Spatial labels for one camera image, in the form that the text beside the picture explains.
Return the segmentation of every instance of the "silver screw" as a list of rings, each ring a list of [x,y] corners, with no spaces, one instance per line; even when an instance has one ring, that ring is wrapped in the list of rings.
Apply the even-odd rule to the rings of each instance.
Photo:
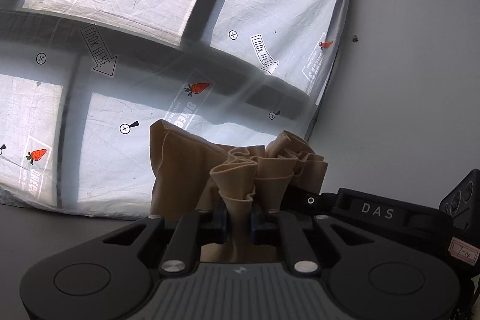
[[[185,263],[181,260],[167,260],[163,262],[162,269],[167,272],[179,272],[185,270]]]
[[[302,273],[314,272],[318,269],[318,264],[312,262],[311,260],[300,260],[299,262],[295,263],[294,268],[296,271]]]

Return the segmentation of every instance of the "circle with x symbol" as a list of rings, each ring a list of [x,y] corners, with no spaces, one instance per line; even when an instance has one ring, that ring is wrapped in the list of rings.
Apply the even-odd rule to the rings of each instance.
[[[120,132],[126,135],[127,133],[130,132],[130,125],[127,124],[122,124],[120,125]]]
[[[37,55],[37,63],[42,65],[46,62],[47,60],[47,55],[45,55],[43,52],[40,52],[38,55]]]

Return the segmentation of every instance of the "brown cloth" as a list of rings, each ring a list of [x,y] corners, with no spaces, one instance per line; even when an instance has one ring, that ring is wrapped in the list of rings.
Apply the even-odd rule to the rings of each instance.
[[[214,209],[224,200],[231,235],[223,245],[203,246],[203,262],[274,262],[274,247],[249,241],[254,197],[265,211],[280,209],[289,184],[320,193],[327,169],[322,156],[286,130],[267,147],[235,147],[210,143],[165,120],[150,126],[150,161],[156,178],[151,214],[177,221],[185,211]]]

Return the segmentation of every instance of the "tan fabric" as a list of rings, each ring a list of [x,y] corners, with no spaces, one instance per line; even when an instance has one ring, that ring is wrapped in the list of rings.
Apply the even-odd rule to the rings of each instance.
[[[322,156],[288,131],[267,147],[235,147],[210,143],[165,120],[150,126],[150,161],[156,178],[151,214],[176,221],[187,210],[214,209],[224,200],[231,235],[224,245],[203,246],[203,262],[276,260],[274,247],[249,242],[253,199],[264,210],[280,209],[288,184],[318,194],[327,169]]]

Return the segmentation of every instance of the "black camera module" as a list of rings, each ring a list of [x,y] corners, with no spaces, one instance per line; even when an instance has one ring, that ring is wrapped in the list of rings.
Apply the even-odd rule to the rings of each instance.
[[[458,205],[460,204],[460,199],[462,199],[462,195],[460,194],[460,190],[455,194],[452,200],[452,207],[450,208],[450,213],[454,214],[458,210]]]
[[[465,203],[470,201],[473,191],[473,183],[470,181],[469,184],[466,186],[465,195],[463,196],[463,200]]]

